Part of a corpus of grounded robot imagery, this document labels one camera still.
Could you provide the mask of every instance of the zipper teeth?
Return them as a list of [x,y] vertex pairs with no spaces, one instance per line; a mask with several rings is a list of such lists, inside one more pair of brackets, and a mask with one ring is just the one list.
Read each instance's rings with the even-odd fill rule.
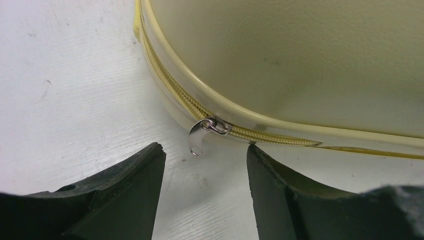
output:
[[[160,81],[163,83],[166,89],[168,89],[168,91],[173,95],[173,97],[178,101],[178,103],[183,106],[190,114],[192,114],[198,121],[207,117],[214,116],[212,112],[208,111],[205,107],[203,107],[177,83],[177,81],[171,76],[171,74],[168,72],[168,70],[166,70],[165,66],[159,60],[159,57],[158,55],[156,55],[152,47],[152,43],[150,42],[150,39],[146,32],[141,0],[139,0],[138,6],[140,11],[142,39],[144,42],[144,47],[146,49],[147,56],[151,62],[151,65],[153,66],[153,69],[156,72]],[[237,125],[232,126],[233,127],[231,131],[228,133],[229,135],[245,139],[251,142],[292,146],[317,146],[321,144],[321,142],[319,141],[307,140],[280,134],[266,133],[251,130]]]

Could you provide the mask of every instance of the zipper slider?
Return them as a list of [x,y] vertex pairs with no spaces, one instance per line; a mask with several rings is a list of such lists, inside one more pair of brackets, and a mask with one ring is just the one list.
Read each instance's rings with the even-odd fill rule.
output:
[[206,134],[213,132],[224,136],[227,135],[233,126],[216,116],[209,116],[198,121],[188,134],[188,149],[194,156],[200,156],[202,151],[202,141]]

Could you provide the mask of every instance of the white surface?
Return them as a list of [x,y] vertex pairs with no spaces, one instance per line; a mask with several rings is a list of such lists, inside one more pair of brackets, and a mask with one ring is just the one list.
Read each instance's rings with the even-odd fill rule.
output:
[[[167,152],[153,239],[257,240],[243,144],[187,150],[132,33],[134,3],[0,2],[0,191],[55,191],[151,142]],[[424,164],[302,147],[263,147],[331,186],[424,184]]]

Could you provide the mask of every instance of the zipper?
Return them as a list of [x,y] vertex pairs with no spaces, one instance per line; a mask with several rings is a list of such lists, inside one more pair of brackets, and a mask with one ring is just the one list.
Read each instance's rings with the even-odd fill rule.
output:
[[189,95],[187,91],[185,91],[178,84],[178,82],[171,76],[171,74],[162,64],[155,50],[153,49],[152,43],[146,32],[141,0],[138,0],[138,7],[141,22],[140,35],[142,37],[144,48],[146,50],[147,57],[152,65],[153,70],[157,74],[162,84],[174,97],[174,99],[181,106],[183,106],[184,109],[186,109],[194,118],[198,120],[198,122],[191,128],[188,134],[188,148],[193,155],[200,156],[202,154],[203,138],[209,133],[215,133],[220,136],[230,135],[233,137],[247,140],[251,143],[259,142],[287,146],[318,147],[334,151],[424,160],[424,155],[380,151],[358,147],[319,146],[322,144],[322,142],[282,134],[273,134],[263,131],[252,130],[242,126],[231,124],[217,116],[214,116],[212,112],[207,110],[197,100],[195,100],[191,95]]
[[206,134],[212,132],[220,136],[225,136],[231,132],[233,125],[216,116],[206,117],[198,121],[188,133],[188,148],[194,156],[200,156],[202,151],[202,141]]

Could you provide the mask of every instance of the metal zipper pull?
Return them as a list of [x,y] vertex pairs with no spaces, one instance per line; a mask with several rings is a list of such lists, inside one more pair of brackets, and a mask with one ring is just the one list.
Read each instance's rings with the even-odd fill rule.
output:
[[200,156],[202,152],[202,141],[206,134],[213,132],[218,135],[226,135],[233,126],[216,116],[209,116],[198,121],[188,134],[188,149],[194,156]]

